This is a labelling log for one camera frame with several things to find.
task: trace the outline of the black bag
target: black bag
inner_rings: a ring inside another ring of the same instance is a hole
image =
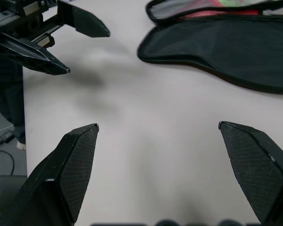
[[[170,7],[170,2],[188,1],[195,0],[154,0],[147,5],[148,16],[158,25],[138,48],[142,61],[189,64],[242,87],[283,93],[283,15],[263,15],[264,10],[283,7],[283,0],[186,11]],[[166,2],[168,10],[155,7]],[[243,15],[250,10],[258,15]],[[226,14],[182,19],[204,11]]]

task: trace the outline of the black pants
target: black pants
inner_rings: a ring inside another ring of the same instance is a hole
[[[0,54],[0,113],[15,127],[14,135],[25,144],[23,71]]]

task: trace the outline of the shoe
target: shoe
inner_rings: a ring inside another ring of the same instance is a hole
[[[22,144],[19,141],[17,141],[17,148],[26,151],[26,144]]]

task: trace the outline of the table surface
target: table surface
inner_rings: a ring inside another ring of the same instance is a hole
[[[147,0],[77,0],[110,38],[63,27],[49,49],[72,72],[25,69],[27,171],[74,128],[97,122],[92,175],[76,226],[171,218],[257,222],[218,130],[232,121],[266,132],[283,149],[283,95],[243,89],[189,66],[151,65],[136,49],[154,26]]]

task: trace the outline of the gray floor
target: gray floor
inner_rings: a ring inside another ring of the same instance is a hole
[[[13,130],[12,125],[5,120],[0,114],[0,135],[7,130]],[[0,146],[0,150],[10,153],[15,160],[15,170],[13,175],[26,175],[26,152],[16,148],[17,140],[13,139],[8,144]],[[12,170],[12,160],[5,154],[0,152],[0,175],[9,175]]]

